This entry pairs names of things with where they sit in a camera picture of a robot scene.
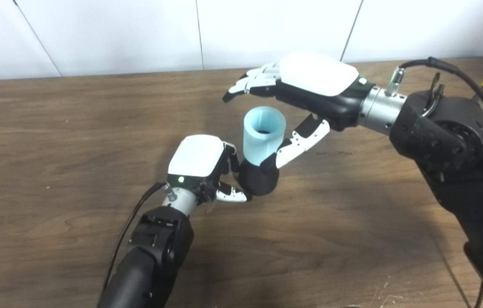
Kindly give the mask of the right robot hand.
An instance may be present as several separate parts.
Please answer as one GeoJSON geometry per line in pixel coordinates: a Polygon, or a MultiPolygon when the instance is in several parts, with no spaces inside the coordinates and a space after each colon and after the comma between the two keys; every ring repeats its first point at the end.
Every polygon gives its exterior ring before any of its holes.
{"type": "Polygon", "coordinates": [[[323,54],[294,51],[279,62],[247,71],[222,101],[251,94],[274,97],[310,112],[292,137],[260,163],[261,170],[269,173],[312,148],[331,130],[356,127],[363,102],[375,88],[375,83],[351,65],[323,54]]]}

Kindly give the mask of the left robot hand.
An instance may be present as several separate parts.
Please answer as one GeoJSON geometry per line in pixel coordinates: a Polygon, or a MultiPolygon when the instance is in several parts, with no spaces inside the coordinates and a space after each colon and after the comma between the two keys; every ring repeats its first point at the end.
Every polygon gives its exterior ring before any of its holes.
{"type": "Polygon", "coordinates": [[[214,135],[185,137],[169,162],[167,183],[195,195],[196,204],[212,201],[246,202],[252,195],[221,181],[224,174],[239,173],[236,147],[214,135]]]}

